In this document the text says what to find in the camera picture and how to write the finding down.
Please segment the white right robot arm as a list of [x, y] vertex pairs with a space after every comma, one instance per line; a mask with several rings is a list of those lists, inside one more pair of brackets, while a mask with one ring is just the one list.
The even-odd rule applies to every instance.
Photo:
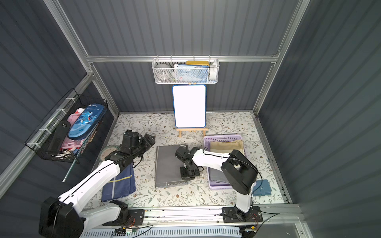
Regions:
[[244, 214], [250, 211], [253, 187], [259, 172], [243, 153], [238, 150], [230, 153], [216, 153], [198, 147], [191, 150], [179, 147], [175, 157], [183, 163], [180, 167], [183, 180], [193, 180], [200, 176], [200, 167], [221, 171], [237, 193], [236, 209]]

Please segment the plain grey pillowcase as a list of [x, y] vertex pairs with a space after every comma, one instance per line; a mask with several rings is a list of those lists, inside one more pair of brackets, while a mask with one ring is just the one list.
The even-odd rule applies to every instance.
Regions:
[[178, 148], [188, 149], [185, 144], [164, 145], [156, 148], [156, 164], [155, 164], [155, 187], [168, 188], [189, 183], [181, 177], [180, 168], [183, 163], [176, 158], [175, 152]]

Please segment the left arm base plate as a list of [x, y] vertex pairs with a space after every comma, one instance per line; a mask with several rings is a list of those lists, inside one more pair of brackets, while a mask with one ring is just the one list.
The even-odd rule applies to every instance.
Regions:
[[128, 205], [119, 200], [110, 201], [111, 204], [118, 205], [121, 208], [118, 218], [114, 221], [104, 223], [102, 226], [139, 226], [144, 220], [144, 209], [129, 209]]

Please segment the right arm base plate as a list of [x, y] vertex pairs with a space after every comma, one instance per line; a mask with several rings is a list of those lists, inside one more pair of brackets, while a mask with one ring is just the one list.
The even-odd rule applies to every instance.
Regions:
[[224, 223], [260, 223], [263, 221], [263, 216], [258, 206], [250, 207], [249, 211], [244, 213], [236, 206], [223, 207], [222, 213]]

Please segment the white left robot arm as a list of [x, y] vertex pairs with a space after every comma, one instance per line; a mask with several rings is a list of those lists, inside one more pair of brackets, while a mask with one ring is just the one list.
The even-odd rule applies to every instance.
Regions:
[[43, 202], [38, 233], [46, 238], [79, 238], [84, 232], [101, 225], [127, 223], [130, 219], [128, 205], [121, 201], [112, 200], [90, 210], [84, 210], [84, 206], [154, 144], [155, 136], [127, 130], [119, 149], [107, 155], [97, 169], [59, 197], [49, 197]]

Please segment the beige and grey pillowcase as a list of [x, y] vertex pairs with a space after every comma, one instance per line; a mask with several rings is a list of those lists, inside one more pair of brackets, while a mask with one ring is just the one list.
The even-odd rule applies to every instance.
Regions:
[[[216, 153], [231, 153], [233, 150], [239, 150], [243, 155], [246, 154], [244, 143], [239, 139], [230, 142], [212, 141], [209, 150]], [[222, 171], [208, 168], [208, 178], [211, 187], [230, 187], [230, 183]]]

